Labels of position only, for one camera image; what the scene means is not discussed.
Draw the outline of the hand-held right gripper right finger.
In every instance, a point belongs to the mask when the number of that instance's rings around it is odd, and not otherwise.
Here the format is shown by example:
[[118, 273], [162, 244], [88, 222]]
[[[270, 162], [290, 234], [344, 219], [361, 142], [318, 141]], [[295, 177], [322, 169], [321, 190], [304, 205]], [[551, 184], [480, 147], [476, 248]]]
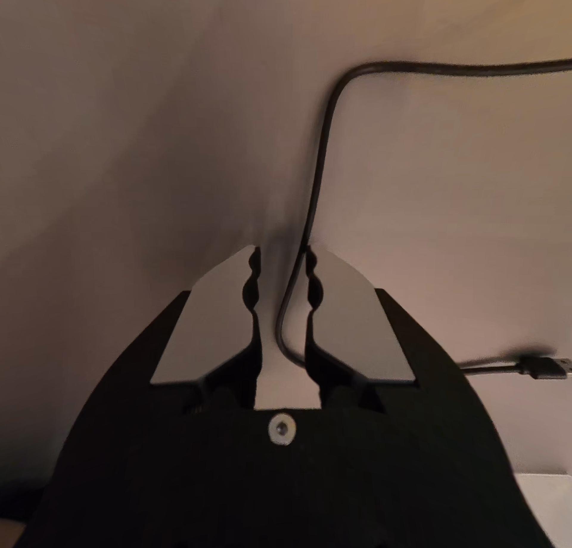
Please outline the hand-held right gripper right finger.
[[414, 386], [415, 373], [373, 284], [322, 246], [308, 248], [305, 271], [311, 307], [305, 369], [320, 397], [337, 387], [361, 397], [370, 387]]

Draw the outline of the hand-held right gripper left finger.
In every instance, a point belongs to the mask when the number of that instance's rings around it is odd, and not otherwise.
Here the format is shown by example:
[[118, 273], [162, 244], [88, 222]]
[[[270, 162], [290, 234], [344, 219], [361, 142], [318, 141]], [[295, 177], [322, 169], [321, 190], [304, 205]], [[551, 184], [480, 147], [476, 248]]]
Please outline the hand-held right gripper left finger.
[[203, 396], [225, 387], [237, 399], [255, 398], [262, 367], [260, 273], [260, 247], [249, 245], [194, 284], [151, 385], [193, 385]]

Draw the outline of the thin black cable black plug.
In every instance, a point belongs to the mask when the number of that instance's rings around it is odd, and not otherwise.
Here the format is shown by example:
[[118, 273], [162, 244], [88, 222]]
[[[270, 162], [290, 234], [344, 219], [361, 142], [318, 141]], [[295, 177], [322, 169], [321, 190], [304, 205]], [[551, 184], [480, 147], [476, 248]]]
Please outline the thin black cable black plug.
[[[275, 320], [274, 337], [276, 345], [282, 355], [292, 364], [300, 368], [307, 368], [304, 357], [290, 348], [284, 341], [283, 326], [299, 272], [302, 267], [303, 258], [309, 248], [313, 222], [318, 209], [318, 199], [321, 190], [329, 135], [335, 109], [341, 94], [351, 81], [367, 75], [381, 75], [389, 73], [443, 76], [448, 78], [503, 78], [525, 75], [544, 75], [570, 71], [570, 58], [498, 65], [463, 65], [416, 61], [375, 61], [354, 66], [341, 75], [332, 87], [325, 106], [324, 118], [321, 124], [318, 140], [318, 151], [311, 185], [310, 202], [307, 215], [305, 216], [300, 246]], [[465, 375], [519, 373], [521, 375], [529, 376], [535, 380], [561, 380], [571, 376], [571, 361], [563, 358], [557, 358], [552, 352], [524, 350], [517, 353], [517, 360], [514, 364], [505, 366], [469, 366], [462, 367], [461, 371]]]

